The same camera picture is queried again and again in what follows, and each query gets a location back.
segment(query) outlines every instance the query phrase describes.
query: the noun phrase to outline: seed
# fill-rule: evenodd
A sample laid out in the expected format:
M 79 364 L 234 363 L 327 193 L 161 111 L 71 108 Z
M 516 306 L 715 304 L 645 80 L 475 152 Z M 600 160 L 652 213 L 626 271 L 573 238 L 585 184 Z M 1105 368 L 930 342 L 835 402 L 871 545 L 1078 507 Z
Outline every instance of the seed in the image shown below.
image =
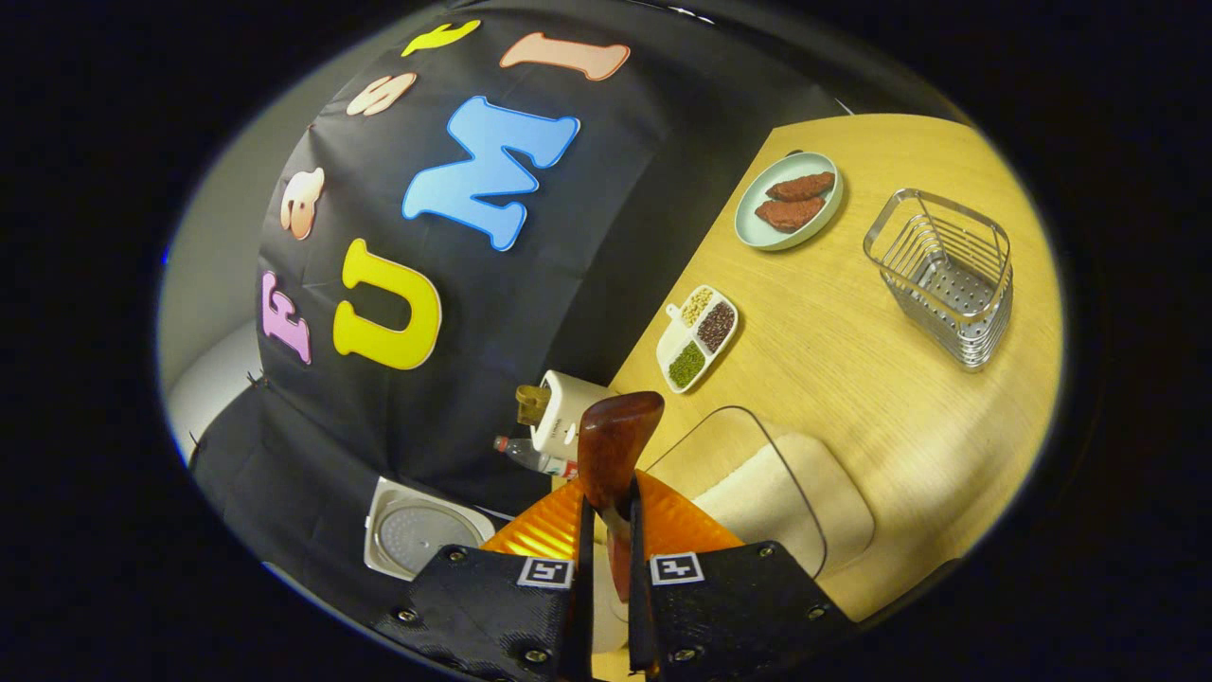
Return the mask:
M 703 311 L 703 308 L 707 306 L 710 299 L 710 288 L 701 286 L 698 291 L 694 291 L 694 294 L 690 297 L 690 302 L 682 308 L 682 321 L 686 322 L 686 326 L 694 323 L 694 320 L 698 319 L 699 313 Z
M 722 302 L 716 303 L 711 311 L 707 313 L 703 322 L 698 325 L 698 337 L 703 339 L 703 345 L 707 346 L 708 351 L 714 354 L 720 350 L 720 345 L 724 344 L 728 331 L 732 329 L 736 317 L 732 306 Z
M 707 357 L 703 356 L 703 351 L 699 351 L 698 346 L 691 343 L 669 366 L 669 379 L 674 380 L 675 386 L 682 389 L 698 377 L 704 365 L 707 365 Z

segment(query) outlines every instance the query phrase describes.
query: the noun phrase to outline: wire basket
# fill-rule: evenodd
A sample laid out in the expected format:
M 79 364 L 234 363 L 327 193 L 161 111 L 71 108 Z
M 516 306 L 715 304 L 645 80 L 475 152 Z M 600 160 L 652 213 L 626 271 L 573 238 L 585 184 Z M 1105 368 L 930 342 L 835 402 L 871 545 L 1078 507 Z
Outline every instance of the wire basket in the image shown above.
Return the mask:
M 904 225 L 899 233 L 886 225 Z M 1010 239 L 994 220 L 930 191 L 888 199 L 863 237 L 901 309 L 968 372 L 993 357 L 1013 298 Z

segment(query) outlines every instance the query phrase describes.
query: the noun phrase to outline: letter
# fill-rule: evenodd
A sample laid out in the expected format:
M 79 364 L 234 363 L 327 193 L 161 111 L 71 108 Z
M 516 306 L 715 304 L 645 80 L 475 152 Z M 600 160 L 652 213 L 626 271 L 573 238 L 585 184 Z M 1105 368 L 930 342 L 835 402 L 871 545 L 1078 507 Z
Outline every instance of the letter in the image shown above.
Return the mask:
M 371 253 L 365 239 L 354 239 L 345 252 L 341 281 L 348 288 L 371 283 L 405 298 L 412 317 L 404 328 L 388 328 L 358 316 L 354 305 L 342 300 L 332 319 L 332 345 L 338 354 L 358 354 L 393 369 L 413 369 L 429 360 L 442 323 L 442 302 L 429 277 Z
M 451 24 L 442 24 L 429 33 L 422 33 L 413 38 L 412 42 L 408 42 L 408 46 L 404 48 L 404 52 L 400 52 L 400 56 L 407 57 L 417 50 L 433 50 L 434 47 L 445 47 L 451 42 L 458 42 L 464 35 L 480 28 L 480 19 L 469 21 L 454 30 L 446 30 L 450 27 Z
M 307 239 L 307 235 L 311 234 L 315 202 L 320 199 L 321 189 L 324 189 L 324 168 L 297 172 L 286 183 L 280 220 L 282 229 L 290 229 L 295 239 Z
M 505 69 L 522 62 L 565 67 L 585 74 L 589 80 L 606 80 L 623 65 L 631 48 L 627 45 L 585 45 L 567 40 L 553 40 L 542 33 L 524 36 L 501 57 Z
M 299 317 L 296 322 L 286 319 L 295 314 L 295 302 L 286 297 L 286 293 L 275 291 L 276 287 L 278 275 L 265 270 L 261 275 L 261 326 L 265 336 L 276 336 L 293 349 L 303 365 L 311 365 L 307 320 Z
M 366 90 L 359 92 L 358 97 L 354 97 L 349 102 L 349 105 L 345 107 L 345 113 L 351 116 L 358 114 L 373 116 L 379 111 L 387 110 L 416 81 L 417 74 L 415 73 L 400 74 L 395 78 L 385 75 L 367 85 Z
M 492 247 L 505 251 L 526 220 L 526 206 L 518 201 L 496 206 L 478 196 L 538 189 L 534 176 L 505 149 L 526 154 L 536 167 L 551 167 L 579 130 L 581 121 L 572 116 L 544 119 L 471 97 L 446 125 L 471 160 L 418 172 L 404 194 L 401 212 L 408 219 L 428 212 L 461 222 L 488 234 Z

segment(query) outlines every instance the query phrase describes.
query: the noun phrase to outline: meat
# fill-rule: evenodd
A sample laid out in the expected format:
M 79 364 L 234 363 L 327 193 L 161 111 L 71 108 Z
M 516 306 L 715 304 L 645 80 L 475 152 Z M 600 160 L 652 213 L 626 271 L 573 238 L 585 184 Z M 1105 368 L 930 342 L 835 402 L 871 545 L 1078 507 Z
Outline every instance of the meat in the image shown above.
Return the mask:
M 825 200 L 821 196 L 813 196 L 807 201 L 770 200 L 758 206 L 754 212 L 774 229 L 790 233 L 804 227 L 824 206 Z
M 834 174 L 830 171 L 806 174 L 776 183 L 766 190 L 766 195 L 779 201 L 804 201 L 833 187 L 833 180 Z

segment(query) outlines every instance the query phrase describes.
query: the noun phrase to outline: wooden table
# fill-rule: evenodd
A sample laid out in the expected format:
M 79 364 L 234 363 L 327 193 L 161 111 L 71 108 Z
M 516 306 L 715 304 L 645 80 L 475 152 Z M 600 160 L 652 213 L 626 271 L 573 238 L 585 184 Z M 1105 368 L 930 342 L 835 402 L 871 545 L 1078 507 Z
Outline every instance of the wooden table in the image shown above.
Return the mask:
M 733 216 L 749 183 L 787 153 L 828 155 L 845 179 L 833 222 L 785 251 L 742 243 Z M 1011 242 L 1013 310 L 991 362 L 965 373 L 897 305 L 864 256 L 863 235 L 893 191 L 914 187 L 997 220 Z M 1051 423 L 1063 349 L 1056 265 L 1030 200 L 970 127 L 864 114 L 774 128 L 665 303 L 710 283 L 741 310 L 731 346 L 684 395 L 654 360 L 669 322 L 653 310 L 614 377 L 619 394 L 659 391 L 664 419 L 640 469 L 711 411 L 744 406 L 825 443 L 871 508 L 875 538 L 821 586 L 854 620 L 962 556 L 1023 483 Z M 595 657 L 625 675 L 625 651 Z

